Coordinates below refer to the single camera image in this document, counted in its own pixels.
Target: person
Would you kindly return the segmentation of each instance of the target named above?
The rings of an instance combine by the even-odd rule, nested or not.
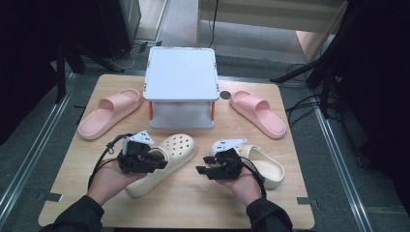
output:
[[[73,203],[53,224],[45,226],[41,232],[100,232],[103,228],[103,204],[127,185],[146,175],[125,174],[117,160],[108,162],[96,173],[87,194]],[[292,222],[288,214],[280,206],[262,197],[259,185],[246,168],[243,167],[237,179],[218,180],[217,183],[230,189],[247,207],[251,231],[292,231]]]

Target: shoe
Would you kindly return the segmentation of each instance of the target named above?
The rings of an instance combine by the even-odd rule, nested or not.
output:
[[[230,104],[269,137],[281,138],[285,135],[286,125],[272,111],[266,100],[245,91],[238,91],[232,94]]]
[[[96,139],[134,112],[142,101],[141,94],[134,89],[101,99],[98,108],[78,125],[77,132],[84,139]]]
[[[184,166],[196,155],[195,141],[187,134],[174,134],[167,137],[158,146],[152,146],[150,154],[163,155],[168,164],[164,169],[156,169],[148,175],[125,187],[131,197],[138,197],[148,193],[162,180]]]
[[[219,144],[215,142],[208,151],[208,155],[213,157],[216,153],[214,148]],[[259,173],[265,178],[263,186],[266,189],[275,189],[284,179],[284,168],[276,160],[270,158],[260,147],[256,145],[244,145],[234,147],[236,153],[245,159],[250,160]]]

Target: black jacket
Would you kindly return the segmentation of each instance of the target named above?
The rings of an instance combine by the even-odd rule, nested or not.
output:
[[[64,211],[54,222],[41,232],[101,232],[103,208],[88,196],[83,196]],[[252,231],[292,231],[292,222],[287,213],[278,205],[260,198],[248,205],[247,214]]]

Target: wooden furniture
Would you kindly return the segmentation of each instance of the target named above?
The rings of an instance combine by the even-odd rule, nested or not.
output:
[[[216,3],[216,0],[199,1],[197,44],[200,20],[214,20]],[[342,0],[220,0],[217,21],[295,30],[310,62],[337,31],[347,4],[348,1]]]
[[[125,88],[142,93],[144,77],[105,74],[99,79],[85,110],[84,117],[94,110],[101,98]],[[268,100],[279,118],[286,122],[278,86],[273,84],[220,81],[220,91],[247,90]],[[248,144],[260,146],[285,169],[285,179],[275,190],[268,190],[268,199],[279,204],[290,215],[294,228],[310,229],[314,219],[309,204],[298,204],[298,197],[308,197],[301,168],[290,130],[278,140],[266,136],[250,121],[237,113],[229,100],[216,101],[214,127],[207,130],[155,130],[149,126],[148,102],[115,125],[102,137],[85,141],[79,135],[73,142],[57,175],[51,192],[63,194],[60,202],[45,202],[40,214],[40,225],[52,223],[59,214],[78,200],[87,190],[87,182],[94,165],[103,153],[105,145],[117,135],[147,130],[156,143],[169,135],[186,133],[198,146],[196,156],[185,166],[138,198],[129,197],[124,191],[108,201],[103,208],[103,226],[150,228],[250,228],[249,218],[243,206],[233,194],[215,181],[199,175],[197,165],[205,165],[209,147],[219,139],[248,139]],[[117,143],[118,155],[122,145]]]

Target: wooden tabletop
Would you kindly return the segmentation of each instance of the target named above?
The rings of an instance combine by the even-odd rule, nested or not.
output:
[[[274,84],[220,81],[220,91],[233,93],[245,90],[267,100],[279,118],[287,124],[278,86]],[[98,106],[101,98],[123,89],[133,88],[142,93],[143,76],[102,75],[91,96],[84,117]],[[51,192],[63,194],[60,202],[45,202],[39,217],[40,225],[52,223],[64,210],[87,191],[87,183],[105,145],[117,135],[148,131],[161,143],[169,135],[186,133],[197,143],[196,156],[185,166],[174,172],[149,193],[131,198],[124,191],[109,200],[103,208],[102,224],[106,227],[138,228],[250,228],[246,208],[225,187],[199,175],[197,165],[205,165],[209,147],[219,139],[243,138],[247,144],[261,147],[271,158],[280,162],[285,170],[283,183],[268,190],[268,199],[280,205],[291,217],[295,229],[310,229],[314,219],[309,204],[298,204],[298,197],[308,197],[290,130],[281,139],[272,139],[254,124],[236,112],[229,100],[216,101],[214,126],[206,130],[155,130],[149,126],[148,102],[123,119],[98,139],[86,141],[78,134],[56,177]],[[114,147],[115,158],[122,144]]]

